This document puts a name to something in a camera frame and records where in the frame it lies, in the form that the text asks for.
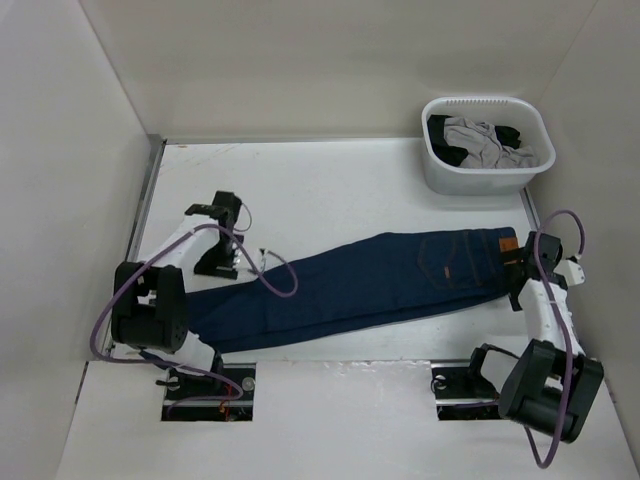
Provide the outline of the dark blue denim trousers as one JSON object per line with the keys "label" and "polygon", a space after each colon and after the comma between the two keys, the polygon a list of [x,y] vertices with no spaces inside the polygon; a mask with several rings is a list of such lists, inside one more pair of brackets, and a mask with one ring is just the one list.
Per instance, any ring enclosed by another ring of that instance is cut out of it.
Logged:
{"label": "dark blue denim trousers", "polygon": [[382,233],[188,294],[190,330],[221,353],[281,347],[475,307],[508,291],[511,227]]}

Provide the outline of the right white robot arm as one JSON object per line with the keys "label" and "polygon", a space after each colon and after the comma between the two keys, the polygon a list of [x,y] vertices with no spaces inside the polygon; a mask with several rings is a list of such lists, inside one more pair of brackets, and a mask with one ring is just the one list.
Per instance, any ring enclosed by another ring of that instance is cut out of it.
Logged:
{"label": "right white robot arm", "polygon": [[571,443],[582,431],[604,369],[580,346],[567,306],[568,289],[585,282],[578,258],[565,258],[561,240],[543,234],[536,260],[535,235],[530,232],[523,247],[515,238],[499,241],[509,300],[513,310],[524,313],[529,344],[502,387],[498,411],[552,436],[567,391],[560,440]]}

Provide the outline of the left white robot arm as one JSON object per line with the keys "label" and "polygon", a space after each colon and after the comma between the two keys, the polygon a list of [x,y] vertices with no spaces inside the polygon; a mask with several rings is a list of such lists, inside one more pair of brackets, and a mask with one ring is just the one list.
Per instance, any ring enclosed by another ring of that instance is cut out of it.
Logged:
{"label": "left white robot arm", "polygon": [[216,280],[235,280],[237,247],[218,228],[234,231],[243,202],[233,192],[218,191],[209,204],[189,206],[177,230],[142,260],[121,263],[114,290],[146,262],[146,270],[116,301],[111,337],[149,360],[172,362],[190,375],[190,386],[206,399],[224,387],[223,361],[189,327],[187,294],[211,288]]}

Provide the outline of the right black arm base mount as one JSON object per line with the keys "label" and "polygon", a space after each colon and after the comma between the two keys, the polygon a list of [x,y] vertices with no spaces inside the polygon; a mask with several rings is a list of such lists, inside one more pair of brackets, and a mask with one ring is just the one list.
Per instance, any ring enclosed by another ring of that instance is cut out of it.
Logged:
{"label": "right black arm base mount", "polygon": [[500,420],[500,388],[483,373],[490,353],[504,355],[515,363],[519,356],[499,346],[484,343],[476,347],[468,360],[431,363],[430,389],[440,421]]}

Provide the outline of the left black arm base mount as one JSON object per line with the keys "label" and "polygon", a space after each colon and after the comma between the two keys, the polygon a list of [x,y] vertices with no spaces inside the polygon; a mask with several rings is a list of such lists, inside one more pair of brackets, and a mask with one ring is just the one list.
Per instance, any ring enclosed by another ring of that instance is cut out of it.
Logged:
{"label": "left black arm base mount", "polygon": [[218,363],[217,372],[239,385],[170,369],[156,385],[164,389],[164,422],[250,422],[253,420],[257,365]]}

